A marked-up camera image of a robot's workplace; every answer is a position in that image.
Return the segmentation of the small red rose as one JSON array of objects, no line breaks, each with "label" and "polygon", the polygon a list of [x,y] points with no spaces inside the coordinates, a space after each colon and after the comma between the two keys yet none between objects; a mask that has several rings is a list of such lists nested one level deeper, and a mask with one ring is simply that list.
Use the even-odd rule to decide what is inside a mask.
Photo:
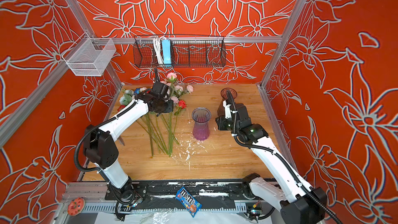
[{"label": "small red rose", "polygon": [[175,111],[173,114],[170,116],[170,128],[169,128],[169,156],[172,155],[173,153],[173,148],[174,144],[179,144],[177,138],[175,137],[175,131],[177,128],[177,123],[178,123],[178,116],[181,114],[181,112],[187,107],[186,103],[184,100],[179,100],[175,104]]}]

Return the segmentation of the purple glass vase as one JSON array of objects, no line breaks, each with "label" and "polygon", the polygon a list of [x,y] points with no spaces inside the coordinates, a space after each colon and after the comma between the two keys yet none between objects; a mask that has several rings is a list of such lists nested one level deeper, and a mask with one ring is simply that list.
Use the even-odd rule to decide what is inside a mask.
[{"label": "purple glass vase", "polygon": [[204,108],[198,107],[192,112],[194,127],[192,134],[198,141],[205,141],[210,136],[209,121],[211,120],[211,112]]}]

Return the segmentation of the pink rose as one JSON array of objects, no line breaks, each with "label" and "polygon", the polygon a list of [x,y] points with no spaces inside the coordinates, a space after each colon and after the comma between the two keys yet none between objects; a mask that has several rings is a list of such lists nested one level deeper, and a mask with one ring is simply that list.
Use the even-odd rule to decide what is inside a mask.
[{"label": "pink rose", "polygon": [[173,72],[167,74],[167,80],[169,83],[175,83],[177,81],[177,75]]}]

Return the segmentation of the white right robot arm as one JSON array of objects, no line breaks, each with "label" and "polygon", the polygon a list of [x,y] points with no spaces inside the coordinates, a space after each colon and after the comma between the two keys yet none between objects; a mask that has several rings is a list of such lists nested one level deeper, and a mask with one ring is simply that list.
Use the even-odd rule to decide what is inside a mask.
[{"label": "white right robot arm", "polygon": [[279,185],[272,186],[256,176],[249,180],[250,193],[277,210],[286,224],[317,224],[326,216],[341,223],[326,205],[326,192],[314,188],[287,162],[265,129],[251,122],[245,105],[224,100],[222,106],[224,114],[216,118],[218,130],[230,131],[239,146],[259,157]]}]

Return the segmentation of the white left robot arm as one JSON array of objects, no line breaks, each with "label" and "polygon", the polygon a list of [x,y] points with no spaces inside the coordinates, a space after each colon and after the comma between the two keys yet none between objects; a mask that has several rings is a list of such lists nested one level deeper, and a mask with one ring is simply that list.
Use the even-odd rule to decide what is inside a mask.
[{"label": "white left robot arm", "polygon": [[75,149],[75,167],[81,172],[99,172],[110,189],[120,194],[132,190],[131,179],[118,161],[119,150],[115,141],[147,113],[172,112],[172,92],[168,85],[155,82],[151,88],[134,94],[131,102],[109,120],[88,126]]}]

